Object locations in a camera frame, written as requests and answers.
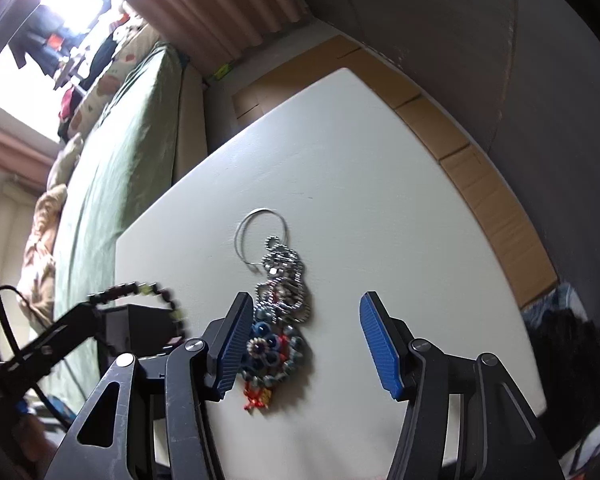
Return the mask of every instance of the metal screw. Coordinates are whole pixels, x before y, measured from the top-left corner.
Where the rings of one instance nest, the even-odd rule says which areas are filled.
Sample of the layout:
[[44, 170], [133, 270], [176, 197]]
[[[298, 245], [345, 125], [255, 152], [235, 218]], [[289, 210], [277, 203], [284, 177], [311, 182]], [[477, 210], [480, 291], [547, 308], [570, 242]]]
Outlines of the metal screw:
[[133, 354], [120, 354], [118, 357], [116, 357], [116, 364], [121, 368], [129, 366], [133, 361]]
[[205, 347], [205, 342], [202, 339], [189, 339], [184, 343], [184, 348], [189, 352], [198, 352]]
[[498, 364], [498, 358], [493, 354], [482, 354], [482, 362], [487, 366], [495, 366]]
[[411, 347], [416, 352], [420, 352], [422, 354], [431, 348], [431, 343], [426, 339], [414, 339], [411, 342]]

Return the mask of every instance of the pink curtain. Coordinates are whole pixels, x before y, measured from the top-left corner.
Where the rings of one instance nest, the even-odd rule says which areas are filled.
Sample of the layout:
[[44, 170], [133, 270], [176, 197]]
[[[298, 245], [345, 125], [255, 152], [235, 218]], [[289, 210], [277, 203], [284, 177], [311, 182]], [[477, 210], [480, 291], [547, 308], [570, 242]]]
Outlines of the pink curtain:
[[304, 0], [127, 0], [202, 75], [238, 59], [249, 46], [308, 12]]
[[30, 187], [43, 190], [52, 164], [53, 159], [0, 129], [0, 169], [16, 174]]

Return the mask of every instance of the gray wall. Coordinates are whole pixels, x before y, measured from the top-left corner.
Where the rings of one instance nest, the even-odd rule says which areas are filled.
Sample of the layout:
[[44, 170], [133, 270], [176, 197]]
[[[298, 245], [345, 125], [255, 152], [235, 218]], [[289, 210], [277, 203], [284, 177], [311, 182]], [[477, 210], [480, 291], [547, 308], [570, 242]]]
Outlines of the gray wall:
[[564, 0], [307, 2], [467, 129], [600, 325], [600, 43], [577, 13]]

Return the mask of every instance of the table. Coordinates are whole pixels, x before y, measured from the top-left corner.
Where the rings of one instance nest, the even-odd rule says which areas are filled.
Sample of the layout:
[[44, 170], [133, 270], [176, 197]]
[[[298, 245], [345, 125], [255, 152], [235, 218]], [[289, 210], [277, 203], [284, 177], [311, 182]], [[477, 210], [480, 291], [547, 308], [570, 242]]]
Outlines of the table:
[[[170, 189], [118, 240], [116, 281], [174, 290], [192, 335], [227, 311], [254, 274], [232, 240], [250, 210], [279, 211], [306, 264], [313, 314], [305, 373], [269, 412], [242, 409], [242, 381], [209, 403], [227, 478], [384, 478], [405, 403], [382, 389], [358, 319], [376, 290], [414, 336], [467, 358], [499, 356], [532, 409], [544, 395], [526, 331], [490, 245], [416, 136], [362, 81], [341, 69], [248, 126]], [[259, 260], [279, 221], [246, 232]], [[458, 445], [450, 403], [445, 459]]]

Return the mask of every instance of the gray floor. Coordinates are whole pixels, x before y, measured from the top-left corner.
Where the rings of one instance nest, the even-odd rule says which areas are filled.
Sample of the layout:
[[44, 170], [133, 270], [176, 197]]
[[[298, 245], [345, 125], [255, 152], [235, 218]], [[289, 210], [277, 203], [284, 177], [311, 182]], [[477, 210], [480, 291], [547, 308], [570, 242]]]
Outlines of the gray floor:
[[294, 28], [265, 46], [248, 52], [220, 81], [205, 91], [206, 143], [214, 152], [240, 131], [232, 96], [270, 70], [340, 32], [320, 20]]

